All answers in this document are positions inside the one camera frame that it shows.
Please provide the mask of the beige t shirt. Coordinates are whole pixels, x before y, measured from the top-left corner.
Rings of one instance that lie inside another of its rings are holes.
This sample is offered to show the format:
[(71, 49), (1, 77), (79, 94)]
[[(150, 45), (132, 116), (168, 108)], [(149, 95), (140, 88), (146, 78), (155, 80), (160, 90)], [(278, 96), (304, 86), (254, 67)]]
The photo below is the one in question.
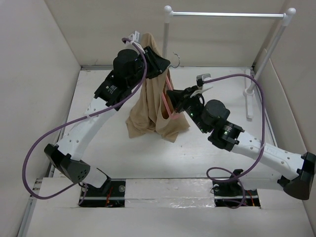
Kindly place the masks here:
[(169, 69), (158, 77), (143, 82), (139, 99), (130, 110), (125, 122), (129, 138), (155, 132), (163, 139), (174, 143), (179, 133), (189, 129), (190, 125), (183, 113), (179, 114), (178, 119), (171, 120), (166, 112), (161, 95), (167, 88), (165, 83), (167, 73), (170, 76)]

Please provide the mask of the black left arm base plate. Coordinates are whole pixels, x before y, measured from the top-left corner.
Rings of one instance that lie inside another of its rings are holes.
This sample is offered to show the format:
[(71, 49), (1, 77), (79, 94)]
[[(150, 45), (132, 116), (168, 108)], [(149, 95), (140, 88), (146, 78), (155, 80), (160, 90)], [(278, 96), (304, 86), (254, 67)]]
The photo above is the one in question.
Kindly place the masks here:
[(81, 187), (79, 195), (80, 207), (125, 207), (125, 179), (107, 180), (101, 188), (95, 188), (90, 184), (79, 184)]

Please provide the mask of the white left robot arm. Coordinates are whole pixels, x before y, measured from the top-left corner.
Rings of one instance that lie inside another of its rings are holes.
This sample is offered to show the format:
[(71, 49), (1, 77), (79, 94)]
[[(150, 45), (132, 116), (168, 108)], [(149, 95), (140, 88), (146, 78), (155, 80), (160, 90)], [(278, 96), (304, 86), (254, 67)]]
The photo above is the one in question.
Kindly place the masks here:
[(149, 46), (144, 55), (134, 49), (123, 49), (113, 60), (113, 69), (94, 93), (84, 112), (84, 119), (77, 122), (55, 145), (48, 144), (44, 152), (63, 175), (74, 184), (86, 183), (100, 196), (110, 191), (110, 178), (98, 168), (82, 160), (84, 151), (103, 124), (127, 101), (142, 79), (161, 75), (170, 65)]

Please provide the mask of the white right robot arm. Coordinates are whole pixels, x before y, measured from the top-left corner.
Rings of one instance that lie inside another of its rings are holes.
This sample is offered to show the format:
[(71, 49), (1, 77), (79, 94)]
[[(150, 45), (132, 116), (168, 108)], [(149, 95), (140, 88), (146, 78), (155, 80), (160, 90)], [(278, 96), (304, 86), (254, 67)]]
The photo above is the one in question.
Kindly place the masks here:
[(264, 174), (237, 170), (229, 180), (233, 194), (247, 189), (283, 190), (289, 196), (308, 200), (316, 174), (316, 156), (288, 152), (271, 144), (262, 145), (260, 140), (242, 127), (229, 122), (230, 111), (216, 99), (205, 102), (197, 86), (184, 90), (168, 90), (167, 95), (176, 113), (186, 112), (202, 133), (209, 133), (208, 140), (215, 147), (256, 160), (269, 168)]

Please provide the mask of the pink clothes hanger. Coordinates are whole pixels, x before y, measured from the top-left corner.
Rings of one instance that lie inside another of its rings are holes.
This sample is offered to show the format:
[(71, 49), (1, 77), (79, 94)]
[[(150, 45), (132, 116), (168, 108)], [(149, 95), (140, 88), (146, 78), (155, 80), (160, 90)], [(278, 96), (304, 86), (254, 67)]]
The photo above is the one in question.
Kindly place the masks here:
[(161, 95), (161, 98), (162, 98), (162, 101), (164, 103), (168, 117), (171, 120), (176, 120), (176, 119), (178, 119), (179, 114), (174, 112), (174, 109), (173, 109), (172, 104), (171, 104), (171, 99), (167, 95), (167, 91), (173, 90), (173, 86), (172, 86), (172, 83), (170, 81), (170, 76), (168, 73), (167, 73), (166, 78), (165, 78), (165, 83), (166, 83), (167, 88), (166, 88), (165, 92)]

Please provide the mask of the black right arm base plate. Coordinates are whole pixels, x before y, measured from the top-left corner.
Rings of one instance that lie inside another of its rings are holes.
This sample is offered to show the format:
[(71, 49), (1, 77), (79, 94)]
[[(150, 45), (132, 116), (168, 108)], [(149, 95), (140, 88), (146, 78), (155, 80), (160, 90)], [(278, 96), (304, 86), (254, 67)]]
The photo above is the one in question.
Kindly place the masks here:
[(213, 182), (210, 190), (214, 194), (216, 207), (236, 208), (240, 203), (241, 207), (260, 207), (257, 190), (243, 190), (238, 181), (229, 183)]

